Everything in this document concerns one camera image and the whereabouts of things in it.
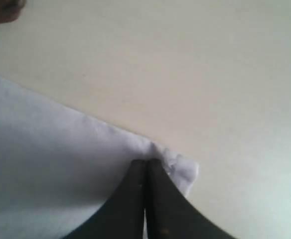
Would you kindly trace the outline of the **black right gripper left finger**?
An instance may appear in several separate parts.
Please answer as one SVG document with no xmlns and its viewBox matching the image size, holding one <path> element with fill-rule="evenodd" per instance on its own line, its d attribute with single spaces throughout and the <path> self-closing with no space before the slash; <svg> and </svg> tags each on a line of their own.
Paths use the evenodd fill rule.
<svg viewBox="0 0 291 239">
<path fill-rule="evenodd" d="M 66 239 L 142 239 L 146 162 L 133 160 L 115 192 Z"/>
</svg>

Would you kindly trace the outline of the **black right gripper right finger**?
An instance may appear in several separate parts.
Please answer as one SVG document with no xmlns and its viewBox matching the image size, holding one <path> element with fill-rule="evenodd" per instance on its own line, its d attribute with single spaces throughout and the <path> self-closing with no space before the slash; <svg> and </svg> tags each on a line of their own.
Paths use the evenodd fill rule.
<svg viewBox="0 0 291 239">
<path fill-rule="evenodd" d="M 146 164 L 145 215 L 149 239 L 233 238 L 187 201 L 158 159 Z"/>
</svg>

